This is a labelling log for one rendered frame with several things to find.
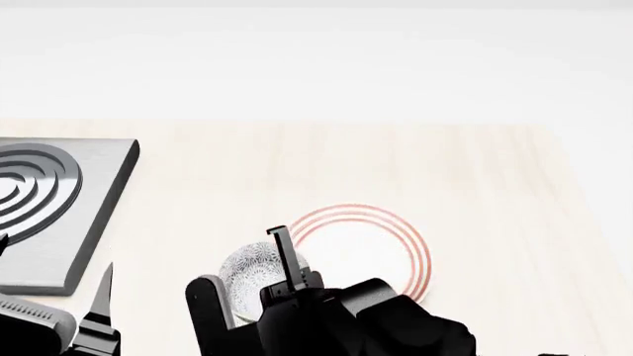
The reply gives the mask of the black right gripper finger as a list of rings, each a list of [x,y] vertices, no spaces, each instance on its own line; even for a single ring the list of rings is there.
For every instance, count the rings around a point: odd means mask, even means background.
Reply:
[[[267,233],[274,236],[290,293],[306,289],[309,284],[300,269],[288,228],[280,225],[268,229]]]
[[[227,332],[234,328],[224,282],[202,275],[186,287],[186,302],[202,356],[229,356]]]

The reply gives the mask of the floral patterned bowl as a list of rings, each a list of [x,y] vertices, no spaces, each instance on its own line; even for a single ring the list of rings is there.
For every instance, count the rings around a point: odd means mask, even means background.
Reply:
[[[260,291],[286,281],[274,242],[256,242],[238,248],[223,263],[219,277],[224,282],[236,326],[256,322],[263,313]]]

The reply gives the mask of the grey stove burner plate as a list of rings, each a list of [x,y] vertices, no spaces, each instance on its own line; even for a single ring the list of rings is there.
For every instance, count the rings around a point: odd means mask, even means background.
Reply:
[[[138,157],[133,138],[0,137],[0,293],[71,296]]]

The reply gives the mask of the white plate with red rings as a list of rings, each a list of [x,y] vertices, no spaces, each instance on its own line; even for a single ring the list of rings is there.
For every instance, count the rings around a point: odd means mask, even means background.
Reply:
[[[298,253],[321,272],[328,287],[381,278],[416,302],[428,293],[428,244],[395,213],[367,204],[336,204],[301,216],[290,233]]]

